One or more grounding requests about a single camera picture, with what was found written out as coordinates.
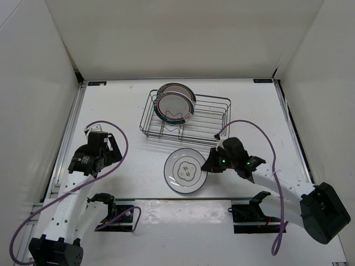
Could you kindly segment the white plate with flower motif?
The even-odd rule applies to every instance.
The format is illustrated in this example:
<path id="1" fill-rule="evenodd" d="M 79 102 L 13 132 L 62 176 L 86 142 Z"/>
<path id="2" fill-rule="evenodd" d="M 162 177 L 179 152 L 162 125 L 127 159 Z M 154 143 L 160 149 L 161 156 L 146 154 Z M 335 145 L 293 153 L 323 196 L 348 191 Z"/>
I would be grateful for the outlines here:
<path id="1" fill-rule="evenodd" d="M 164 164 L 164 179 L 171 190 L 182 195 L 197 192 L 207 180 L 201 167 L 206 162 L 198 151 L 181 148 L 171 153 Z"/>

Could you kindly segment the green red rimmed plate front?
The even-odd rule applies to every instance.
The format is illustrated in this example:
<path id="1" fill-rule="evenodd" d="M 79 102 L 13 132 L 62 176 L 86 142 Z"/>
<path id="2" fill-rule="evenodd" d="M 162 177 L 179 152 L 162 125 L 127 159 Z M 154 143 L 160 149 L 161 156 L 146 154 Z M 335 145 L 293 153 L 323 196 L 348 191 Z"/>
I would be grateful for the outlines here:
<path id="1" fill-rule="evenodd" d="M 185 124 L 195 113 L 194 103 L 184 94 L 173 91 L 158 95 L 153 107 L 157 117 L 170 125 Z"/>

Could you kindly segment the green red rimmed plate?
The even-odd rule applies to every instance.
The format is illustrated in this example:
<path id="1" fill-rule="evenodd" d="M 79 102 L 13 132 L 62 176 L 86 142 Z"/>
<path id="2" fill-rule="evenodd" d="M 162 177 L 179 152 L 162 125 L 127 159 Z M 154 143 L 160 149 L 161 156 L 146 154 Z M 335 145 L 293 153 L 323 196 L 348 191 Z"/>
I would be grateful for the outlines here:
<path id="1" fill-rule="evenodd" d="M 160 95 L 162 93 L 167 93 L 167 92 L 177 92 L 184 94 L 187 96 L 191 101 L 196 102 L 196 95 L 195 93 L 186 85 L 181 84 L 181 83 L 167 83 L 161 86 L 156 93 L 156 95 Z"/>
<path id="2" fill-rule="evenodd" d="M 157 117 L 170 125 L 185 124 L 195 113 L 194 103 L 184 94 L 173 91 L 158 95 L 153 107 Z"/>

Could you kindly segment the green red rimmed plate back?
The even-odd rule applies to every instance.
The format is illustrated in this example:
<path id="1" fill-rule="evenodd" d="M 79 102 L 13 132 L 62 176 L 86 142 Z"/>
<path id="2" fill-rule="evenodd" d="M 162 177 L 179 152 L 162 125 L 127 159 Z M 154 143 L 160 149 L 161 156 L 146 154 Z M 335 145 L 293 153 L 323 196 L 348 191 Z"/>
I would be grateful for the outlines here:
<path id="1" fill-rule="evenodd" d="M 191 101 L 196 102 L 196 95 L 195 93 L 186 85 L 181 84 L 181 83 L 167 83 L 161 86 L 156 93 L 156 95 L 160 95 L 162 93 L 167 93 L 167 92 L 177 92 L 184 94 L 187 96 Z"/>

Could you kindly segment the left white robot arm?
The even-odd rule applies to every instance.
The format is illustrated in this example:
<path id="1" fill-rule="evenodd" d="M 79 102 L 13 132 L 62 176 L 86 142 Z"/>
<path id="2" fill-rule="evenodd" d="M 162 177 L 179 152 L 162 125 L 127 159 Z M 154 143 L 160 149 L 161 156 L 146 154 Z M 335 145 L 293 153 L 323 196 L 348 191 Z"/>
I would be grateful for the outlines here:
<path id="1" fill-rule="evenodd" d="M 87 144 L 79 147 L 69 164 L 63 198 L 39 238 L 32 238 L 29 251 L 36 265 L 80 265 L 86 233 L 116 214 L 114 196 L 97 193 L 88 197 L 102 169 L 122 160 L 114 136 L 103 131 L 88 134 Z"/>

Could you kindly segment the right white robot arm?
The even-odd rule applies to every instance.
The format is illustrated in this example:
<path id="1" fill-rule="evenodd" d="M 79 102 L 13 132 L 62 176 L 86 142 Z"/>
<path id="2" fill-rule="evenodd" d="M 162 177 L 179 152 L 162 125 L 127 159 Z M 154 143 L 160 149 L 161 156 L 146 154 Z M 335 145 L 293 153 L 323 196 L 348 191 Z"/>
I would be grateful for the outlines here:
<path id="1" fill-rule="evenodd" d="M 325 182 L 314 185 L 277 175 L 264 159 L 250 156 L 238 138 L 225 139 L 218 134 L 214 137 L 217 145 L 211 148 L 201 170 L 222 173 L 233 169 L 239 177 L 268 188 L 250 201 L 249 215 L 254 221 L 261 222 L 267 216 L 276 215 L 271 211 L 270 192 L 274 191 L 283 204 L 280 219 L 304 228 L 318 243 L 329 243 L 350 223 L 351 217 L 331 185 Z"/>

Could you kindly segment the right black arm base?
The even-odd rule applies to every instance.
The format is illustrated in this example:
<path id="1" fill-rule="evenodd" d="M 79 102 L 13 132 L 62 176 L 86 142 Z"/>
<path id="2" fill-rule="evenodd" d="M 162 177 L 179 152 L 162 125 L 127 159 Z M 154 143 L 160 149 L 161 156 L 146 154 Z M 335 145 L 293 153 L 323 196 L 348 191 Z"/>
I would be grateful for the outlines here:
<path id="1" fill-rule="evenodd" d="M 280 231 L 280 219 L 257 214 L 249 204 L 232 204 L 228 208 L 232 214 L 235 234 L 266 234 Z"/>

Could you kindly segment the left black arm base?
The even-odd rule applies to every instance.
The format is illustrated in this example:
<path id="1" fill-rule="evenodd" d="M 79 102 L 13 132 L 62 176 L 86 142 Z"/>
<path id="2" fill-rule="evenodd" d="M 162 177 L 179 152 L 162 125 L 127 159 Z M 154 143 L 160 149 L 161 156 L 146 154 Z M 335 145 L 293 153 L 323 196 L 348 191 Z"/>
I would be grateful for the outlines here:
<path id="1" fill-rule="evenodd" d="M 141 216 L 141 208 L 133 205 L 116 205 L 116 216 L 102 222 L 96 232 L 134 232 Z"/>

